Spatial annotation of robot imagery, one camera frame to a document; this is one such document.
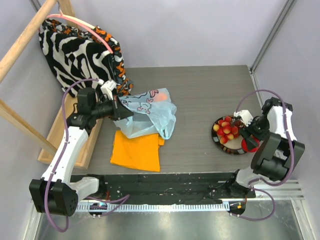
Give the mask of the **fake red apple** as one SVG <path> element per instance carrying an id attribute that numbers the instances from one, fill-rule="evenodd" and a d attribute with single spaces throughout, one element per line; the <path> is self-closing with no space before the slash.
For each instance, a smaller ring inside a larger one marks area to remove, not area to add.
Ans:
<path id="1" fill-rule="evenodd" d="M 254 141 L 257 144 L 256 146 L 248 146 L 244 139 L 241 141 L 241 148 L 245 153 L 255 153 L 259 149 L 260 141 L 256 138 L 254 138 Z"/>

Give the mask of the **fake lychee bunch red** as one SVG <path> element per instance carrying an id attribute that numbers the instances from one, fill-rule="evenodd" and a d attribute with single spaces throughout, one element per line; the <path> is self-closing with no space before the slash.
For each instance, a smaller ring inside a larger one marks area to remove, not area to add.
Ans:
<path id="1" fill-rule="evenodd" d="M 211 135 L 215 142 L 221 145 L 235 144 L 242 141 L 240 130 L 244 127 L 240 120 L 235 120 L 232 116 L 219 118 L 212 126 Z"/>

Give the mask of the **light blue printed plastic bag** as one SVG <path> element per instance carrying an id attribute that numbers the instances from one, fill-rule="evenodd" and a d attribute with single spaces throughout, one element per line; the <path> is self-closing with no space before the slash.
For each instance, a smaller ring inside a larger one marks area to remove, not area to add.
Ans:
<path id="1" fill-rule="evenodd" d="M 166 101 L 155 101 L 158 93 L 167 95 Z M 167 88 L 150 90 L 138 95 L 122 96 L 121 103 L 134 115 L 114 122 L 129 139 L 159 134 L 168 140 L 176 124 L 177 107 L 172 103 Z"/>

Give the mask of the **fake orange fruit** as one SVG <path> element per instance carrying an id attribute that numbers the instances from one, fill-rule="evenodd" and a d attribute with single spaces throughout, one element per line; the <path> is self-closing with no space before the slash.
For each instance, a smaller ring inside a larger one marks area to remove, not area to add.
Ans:
<path id="1" fill-rule="evenodd" d="M 165 93 L 158 93 L 155 95 L 154 97 L 154 100 L 156 102 L 163 102 L 163 101 L 166 101 L 168 98 L 167 98 L 167 95 Z"/>

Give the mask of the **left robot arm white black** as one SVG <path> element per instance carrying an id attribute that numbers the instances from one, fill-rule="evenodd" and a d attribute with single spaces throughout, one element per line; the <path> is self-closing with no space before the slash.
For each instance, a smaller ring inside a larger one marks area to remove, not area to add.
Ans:
<path id="1" fill-rule="evenodd" d="M 72 183 L 73 168 L 98 119 L 118 121 L 133 115 L 115 95 L 98 102 L 95 89 L 87 87 L 78 92 L 76 112 L 65 120 L 67 128 L 51 164 L 40 179 L 29 184 L 37 212 L 70 217 L 79 201 L 90 195 L 100 200 L 106 195 L 99 176 L 85 176 Z"/>

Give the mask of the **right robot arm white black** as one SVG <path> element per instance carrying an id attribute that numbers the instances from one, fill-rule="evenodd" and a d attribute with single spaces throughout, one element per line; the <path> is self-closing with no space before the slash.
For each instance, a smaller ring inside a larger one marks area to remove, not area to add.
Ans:
<path id="1" fill-rule="evenodd" d="M 257 149 L 249 167 L 239 169 L 231 182 L 226 184 L 226 193 L 233 198 L 247 194 L 259 181 L 278 187 L 291 176 L 305 151 L 292 129 L 291 104 L 271 97 L 261 108 L 261 115 L 253 117 L 248 110 L 236 110 L 236 120 L 243 124 L 240 135 L 243 149 Z"/>

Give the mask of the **zebra pattern fabric bag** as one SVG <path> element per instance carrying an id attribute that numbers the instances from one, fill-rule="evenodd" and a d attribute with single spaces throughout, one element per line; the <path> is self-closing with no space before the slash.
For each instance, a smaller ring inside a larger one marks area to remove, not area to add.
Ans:
<path id="1" fill-rule="evenodd" d="M 101 87 L 95 81 L 100 79 L 115 81 L 114 92 L 119 97 L 131 94 L 133 82 L 126 77 L 120 43 L 110 33 L 99 26 L 93 29 L 106 41 L 103 44 L 91 32 L 52 18 L 42 23 L 42 29 L 38 34 L 40 48 L 63 91 L 82 80 L 69 91 L 73 98 L 86 87 L 100 93 Z"/>

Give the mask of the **round plate with dark rim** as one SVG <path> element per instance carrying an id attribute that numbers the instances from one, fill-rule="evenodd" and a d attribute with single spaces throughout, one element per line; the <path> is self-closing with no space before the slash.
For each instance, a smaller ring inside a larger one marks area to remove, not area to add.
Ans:
<path id="1" fill-rule="evenodd" d="M 240 135 L 244 124 L 239 120 L 235 122 L 233 120 L 234 118 L 229 115 L 217 119 L 211 128 L 211 138 L 227 154 L 243 155 L 247 153 L 243 148 L 244 138 Z"/>

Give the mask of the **orange folded cloth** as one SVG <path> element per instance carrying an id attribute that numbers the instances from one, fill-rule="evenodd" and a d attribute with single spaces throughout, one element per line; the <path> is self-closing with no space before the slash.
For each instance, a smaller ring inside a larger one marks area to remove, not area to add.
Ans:
<path id="1" fill-rule="evenodd" d="M 115 132 L 110 163 L 124 168 L 159 173 L 159 148 L 165 140 L 157 133 L 127 138 L 121 130 Z"/>

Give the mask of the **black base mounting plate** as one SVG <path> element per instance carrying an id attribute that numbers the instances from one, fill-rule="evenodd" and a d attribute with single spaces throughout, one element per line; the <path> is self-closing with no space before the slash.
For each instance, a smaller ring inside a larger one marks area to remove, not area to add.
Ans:
<path id="1" fill-rule="evenodd" d="M 118 200 L 129 196 L 131 205 L 202 205 L 222 199 L 253 199 L 256 193 L 236 184 L 235 173 L 159 173 L 95 175 L 96 198 Z"/>

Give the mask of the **pink clothes hanger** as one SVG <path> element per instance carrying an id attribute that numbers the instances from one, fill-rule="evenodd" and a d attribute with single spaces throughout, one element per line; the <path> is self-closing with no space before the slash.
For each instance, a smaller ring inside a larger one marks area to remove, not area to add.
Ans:
<path id="1" fill-rule="evenodd" d="M 65 15 L 62 13 L 59 14 L 50 14 L 46 16 L 46 19 L 52 19 L 52 18 L 59 18 L 59 19 L 63 19 L 63 20 L 67 20 L 70 21 L 76 25 L 81 26 L 82 28 L 84 28 L 85 30 L 87 30 L 88 32 L 90 32 L 93 36 L 95 36 L 101 43 L 103 43 L 103 45 L 107 48 L 107 50 L 113 54 L 114 51 L 112 50 L 112 48 L 109 46 L 109 44 L 100 36 L 98 35 L 95 31 L 94 31 L 94 26 L 82 21 L 76 17 L 70 16 L 70 15 Z"/>

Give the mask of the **aluminium rail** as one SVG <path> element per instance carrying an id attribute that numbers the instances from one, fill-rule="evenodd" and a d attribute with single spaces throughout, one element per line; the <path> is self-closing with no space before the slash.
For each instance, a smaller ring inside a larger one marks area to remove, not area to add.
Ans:
<path id="1" fill-rule="evenodd" d="M 62 180 L 32 180 L 29 185 L 40 213 L 72 216 L 77 210 L 103 212 L 228 211 L 242 215 L 247 202 L 301 200 L 297 181 L 254 189 L 236 185 L 232 178 L 206 175 L 100 175 Z"/>

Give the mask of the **wooden rack frame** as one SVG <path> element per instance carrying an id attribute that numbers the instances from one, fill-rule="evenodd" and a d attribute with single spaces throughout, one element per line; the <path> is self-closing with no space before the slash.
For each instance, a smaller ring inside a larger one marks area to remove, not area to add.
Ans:
<path id="1" fill-rule="evenodd" d="M 0 2 L 0 56 L 4 57 L 36 11 L 28 0 Z M 0 84 L 0 99 L 46 137 L 61 106 L 63 91 L 34 34 Z M 40 146 L 7 120 L 0 120 L 0 166 L 5 172 L 42 173 Z"/>

